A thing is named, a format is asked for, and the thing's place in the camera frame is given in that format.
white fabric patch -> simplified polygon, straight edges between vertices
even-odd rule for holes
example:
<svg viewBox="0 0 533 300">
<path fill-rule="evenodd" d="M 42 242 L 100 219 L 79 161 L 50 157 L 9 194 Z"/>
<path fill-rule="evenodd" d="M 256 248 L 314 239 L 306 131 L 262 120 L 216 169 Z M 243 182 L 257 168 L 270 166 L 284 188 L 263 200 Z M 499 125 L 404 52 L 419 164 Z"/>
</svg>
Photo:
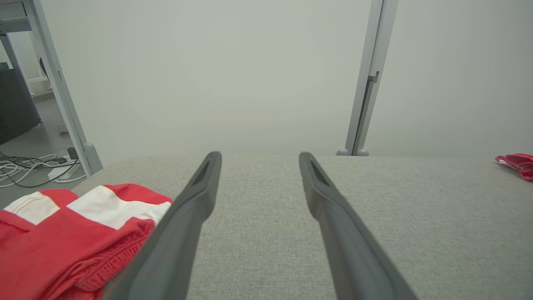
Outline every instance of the white fabric patch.
<svg viewBox="0 0 533 300">
<path fill-rule="evenodd" d="M 42 222 L 47 217 L 59 210 L 50 197 L 35 192 L 18 198 L 13 203 L 9 204 L 4 210 L 15 214 L 24 220 L 35 225 Z"/>
<path fill-rule="evenodd" d="M 157 225 L 170 206 L 169 202 L 150 204 L 124 201 L 112 190 L 101 185 L 67 205 L 83 217 L 117 230 L 133 217 L 152 219 Z"/>
</svg>

white power strip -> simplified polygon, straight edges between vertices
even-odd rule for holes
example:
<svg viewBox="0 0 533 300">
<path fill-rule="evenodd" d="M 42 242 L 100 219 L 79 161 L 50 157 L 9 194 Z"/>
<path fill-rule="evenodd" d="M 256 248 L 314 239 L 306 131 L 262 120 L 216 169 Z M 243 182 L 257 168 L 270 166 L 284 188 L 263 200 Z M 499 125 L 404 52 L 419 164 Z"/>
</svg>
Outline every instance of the white power strip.
<svg viewBox="0 0 533 300">
<path fill-rule="evenodd" d="M 72 169 L 70 169 L 68 172 L 63 174 L 61 177 L 56 178 L 57 176 L 61 175 L 63 172 L 67 171 L 70 167 L 72 167 Z M 59 180 L 69 179 L 70 177 L 72 177 L 72 175 L 74 175 L 74 173 L 78 169 L 79 169 L 79 164 L 66 165 L 64 167 L 57 167 L 57 168 L 52 169 L 52 171 L 50 173 L 48 173 L 48 178 L 50 180 L 52 180 L 52 179 L 59 179 Z"/>
</svg>

